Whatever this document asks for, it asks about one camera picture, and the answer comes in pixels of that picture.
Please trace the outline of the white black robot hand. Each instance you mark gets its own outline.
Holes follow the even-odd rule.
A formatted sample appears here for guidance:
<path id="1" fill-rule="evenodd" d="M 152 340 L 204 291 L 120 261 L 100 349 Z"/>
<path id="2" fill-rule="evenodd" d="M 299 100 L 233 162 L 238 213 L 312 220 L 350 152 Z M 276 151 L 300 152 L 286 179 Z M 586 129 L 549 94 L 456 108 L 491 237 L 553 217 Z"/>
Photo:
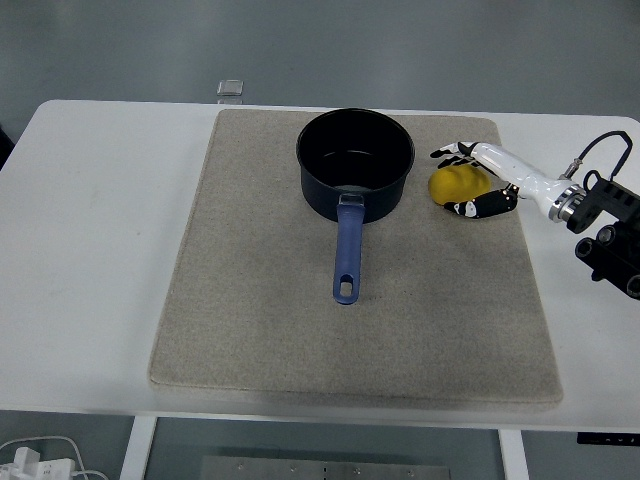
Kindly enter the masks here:
<path id="1" fill-rule="evenodd" d="M 434 202 L 459 216 L 480 219 L 514 210 L 532 199 L 554 222 L 567 221 L 582 189 L 569 177 L 551 178 L 502 147 L 456 142 L 431 153 L 440 160 L 428 190 Z"/>

